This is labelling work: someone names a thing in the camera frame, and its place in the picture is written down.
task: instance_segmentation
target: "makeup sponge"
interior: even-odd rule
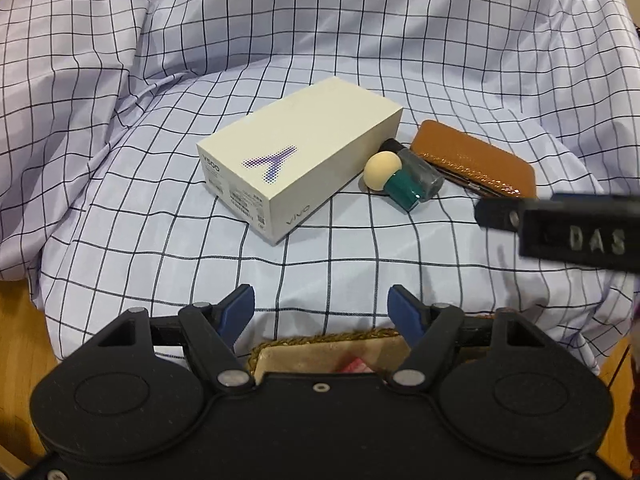
[[[395,153],[378,152],[367,161],[362,178],[369,189],[382,191],[389,177],[401,169],[402,161]]]

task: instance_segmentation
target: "black line grid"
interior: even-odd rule
[[[63,358],[130,306],[251,283],[265,338],[388,326],[386,292],[523,312],[597,369],[631,276],[523,260],[446,183],[411,216],[358,179],[272,247],[209,193],[195,143],[330,75],[512,152],[538,193],[640,192],[623,0],[0,0],[0,278],[30,277]]]

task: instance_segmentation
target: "white box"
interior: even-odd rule
[[[401,114],[389,99],[325,79],[201,140],[207,185],[275,243],[362,171]]]

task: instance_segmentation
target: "brown leather case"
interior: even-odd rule
[[[483,196],[536,197],[536,176],[529,164],[446,124],[424,121],[411,150],[446,179]]]

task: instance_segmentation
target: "wooden floor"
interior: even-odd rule
[[[607,384],[612,381],[616,412],[600,455],[624,478],[630,475],[624,437],[631,391],[627,346],[626,340],[617,346],[601,374]],[[31,425],[29,397],[40,378],[55,365],[44,316],[29,302],[26,284],[0,282],[0,463],[7,462],[5,450],[27,464],[44,452]],[[17,470],[22,465],[14,462],[12,467]]]

